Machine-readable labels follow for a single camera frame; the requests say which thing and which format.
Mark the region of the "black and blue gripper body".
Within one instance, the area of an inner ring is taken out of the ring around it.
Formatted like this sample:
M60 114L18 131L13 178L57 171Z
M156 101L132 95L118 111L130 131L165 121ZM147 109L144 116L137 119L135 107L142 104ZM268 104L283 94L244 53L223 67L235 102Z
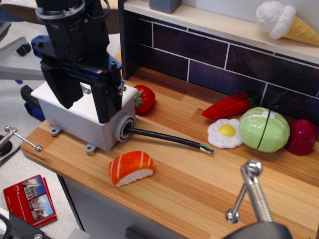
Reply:
M105 14L39 14L48 36L34 45L41 65L66 68L80 84L122 80L120 63L107 52Z

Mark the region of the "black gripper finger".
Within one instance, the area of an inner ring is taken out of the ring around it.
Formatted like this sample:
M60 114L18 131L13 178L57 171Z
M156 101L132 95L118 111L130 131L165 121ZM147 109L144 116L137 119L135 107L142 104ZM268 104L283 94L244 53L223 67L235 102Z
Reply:
M122 80L97 80L91 90L99 123L109 122L122 109Z
M41 70L59 103L66 109L71 108L74 102L83 97L80 83L68 74L66 68L41 65Z

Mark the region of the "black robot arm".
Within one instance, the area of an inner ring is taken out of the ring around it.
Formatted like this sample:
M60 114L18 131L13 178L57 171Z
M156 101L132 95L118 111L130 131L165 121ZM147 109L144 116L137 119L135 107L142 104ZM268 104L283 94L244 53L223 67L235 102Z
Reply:
M107 52L108 11L99 0L38 0L37 18L48 36L33 45L41 70L58 101L67 109L90 85L98 120L106 123L121 110L125 89L121 63Z

